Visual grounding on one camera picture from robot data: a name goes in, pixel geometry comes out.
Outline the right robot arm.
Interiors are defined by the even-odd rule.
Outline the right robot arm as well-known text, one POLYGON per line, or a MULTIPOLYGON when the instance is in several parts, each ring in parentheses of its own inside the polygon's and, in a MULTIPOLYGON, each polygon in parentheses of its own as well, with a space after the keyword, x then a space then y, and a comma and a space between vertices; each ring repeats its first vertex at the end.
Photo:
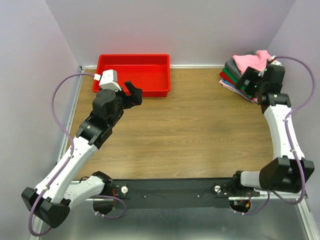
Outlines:
POLYGON ((230 191, 241 196, 248 189, 299 193, 315 170, 306 160, 295 134, 292 105, 287 94, 281 93, 285 68, 268 63, 263 71, 248 67, 236 88, 257 98, 272 140, 273 159, 259 171, 237 171, 230 191))

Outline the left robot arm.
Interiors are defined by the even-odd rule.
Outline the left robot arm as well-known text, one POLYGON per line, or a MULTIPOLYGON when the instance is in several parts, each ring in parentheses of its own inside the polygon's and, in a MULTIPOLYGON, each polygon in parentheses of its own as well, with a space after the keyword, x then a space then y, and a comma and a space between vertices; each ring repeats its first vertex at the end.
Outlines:
POLYGON ((142 104, 143 91, 126 81, 129 94, 123 89, 111 87, 98 91, 92 102, 92 111, 81 123, 69 149, 52 171, 36 187, 26 187, 21 193, 30 216, 37 216, 51 229, 60 226, 72 207, 98 195, 107 197, 111 191, 111 181, 105 174, 91 176, 80 186, 70 184, 84 163, 112 134, 113 127, 124 114, 125 109, 142 104))

